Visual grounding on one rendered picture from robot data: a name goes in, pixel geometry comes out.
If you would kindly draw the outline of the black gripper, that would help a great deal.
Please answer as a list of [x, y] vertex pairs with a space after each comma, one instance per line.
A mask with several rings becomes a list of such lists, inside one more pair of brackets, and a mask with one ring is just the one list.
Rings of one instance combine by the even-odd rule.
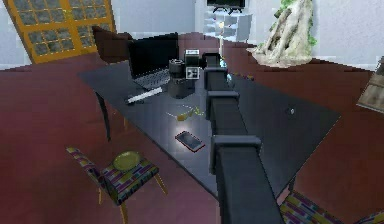
[[[167, 84], [167, 90], [171, 97], [183, 99], [195, 91], [195, 81], [186, 78], [185, 63], [180, 59], [171, 59], [169, 61], [170, 80]], [[128, 97], [125, 103], [132, 104], [145, 98], [162, 93], [162, 87], [152, 89], [136, 96]]]

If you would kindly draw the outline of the black telephone with red rim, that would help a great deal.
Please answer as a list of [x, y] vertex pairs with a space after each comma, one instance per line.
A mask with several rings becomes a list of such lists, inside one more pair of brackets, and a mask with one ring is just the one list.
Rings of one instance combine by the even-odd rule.
[[181, 148], [196, 153], [205, 147], [205, 143], [188, 131], [182, 131], [175, 136]]

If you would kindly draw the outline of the chair with colourful patterned seat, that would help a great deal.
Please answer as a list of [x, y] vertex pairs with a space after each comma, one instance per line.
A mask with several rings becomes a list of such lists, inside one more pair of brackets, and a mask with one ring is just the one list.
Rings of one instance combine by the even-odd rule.
[[125, 201], [154, 178], [162, 192], [167, 195], [168, 190], [161, 179], [159, 168], [144, 156], [140, 163], [129, 171], [120, 171], [114, 168], [113, 160], [104, 169], [100, 170], [79, 149], [68, 147], [66, 151], [80, 164], [85, 173], [98, 186], [98, 203], [102, 204], [103, 194], [119, 207], [123, 224], [128, 224], [128, 215]]
[[[280, 205], [280, 212], [286, 224], [344, 224], [297, 191], [289, 193]], [[384, 224], [384, 210], [365, 216], [353, 224]]]

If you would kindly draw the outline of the black laptop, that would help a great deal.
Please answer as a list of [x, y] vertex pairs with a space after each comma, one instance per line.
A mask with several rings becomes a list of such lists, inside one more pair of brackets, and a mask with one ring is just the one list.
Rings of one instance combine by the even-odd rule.
[[146, 90], [170, 80], [169, 61], [179, 58], [178, 33], [133, 40], [128, 45], [133, 81]]

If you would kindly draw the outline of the yellow-green plate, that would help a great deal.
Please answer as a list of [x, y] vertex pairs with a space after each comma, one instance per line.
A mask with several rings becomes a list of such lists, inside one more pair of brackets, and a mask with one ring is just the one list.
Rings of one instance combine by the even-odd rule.
[[138, 152], [126, 151], [119, 154], [113, 160], [113, 166], [115, 169], [120, 171], [129, 171], [136, 167], [141, 160], [141, 156]]

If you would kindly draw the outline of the white shelf unit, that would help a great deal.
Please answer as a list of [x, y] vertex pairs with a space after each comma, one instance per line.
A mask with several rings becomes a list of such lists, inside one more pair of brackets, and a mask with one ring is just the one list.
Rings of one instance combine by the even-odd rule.
[[252, 15], [225, 11], [204, 14], [203, 34], [231, 42], [246, 42], [249, 39]]

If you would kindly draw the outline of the orange framed window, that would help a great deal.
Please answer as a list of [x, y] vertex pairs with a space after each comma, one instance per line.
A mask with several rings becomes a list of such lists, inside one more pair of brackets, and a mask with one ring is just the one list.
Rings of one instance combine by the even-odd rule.
[[97, 51], [93, 26], [115, 31], [111, 0], [2, 0], [32, 64]]

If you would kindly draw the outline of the black table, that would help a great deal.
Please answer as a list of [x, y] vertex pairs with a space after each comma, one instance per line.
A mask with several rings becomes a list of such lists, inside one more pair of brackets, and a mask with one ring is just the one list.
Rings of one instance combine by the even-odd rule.
[[[140, 94], [142, 88], [133, 82], [127, 62], [82, 72], [79, 77], [139, 128], [132, 122], [134, 105], [126, 105], [125, 99]], [[260, 158], [272, 190], [278, 196], [332, 129], [339, 114], [241, 77], [234, 77], [233, 81], [234, 90], [240, 94], [239, 110], [246, 129], [261, 139]], [[288, 113], [289, 108], [296, 109], [295, 115]], [[177, 163], [193, 176], [184, 164]], [[193, 178], [209, 193], [217, 194], [203, 185], [208, 179], [206, 176]]]

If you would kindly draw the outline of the house plant on pale rock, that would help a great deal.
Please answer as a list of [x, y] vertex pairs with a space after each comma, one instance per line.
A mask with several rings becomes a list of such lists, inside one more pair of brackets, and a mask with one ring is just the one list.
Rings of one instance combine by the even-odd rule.
[[270, 28], [264, 43], [247, 51], [260, 65], [277, 68], [307, 64], [312, 60], [312, 0], [281, 0], [275, 13], [277, 21]]

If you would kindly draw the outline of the brown wooden box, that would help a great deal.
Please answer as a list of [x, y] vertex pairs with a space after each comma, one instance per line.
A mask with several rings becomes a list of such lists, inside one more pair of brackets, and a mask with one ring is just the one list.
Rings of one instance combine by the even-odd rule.
[[357, 105], [384, 114], [384, 56], [378, 61]]

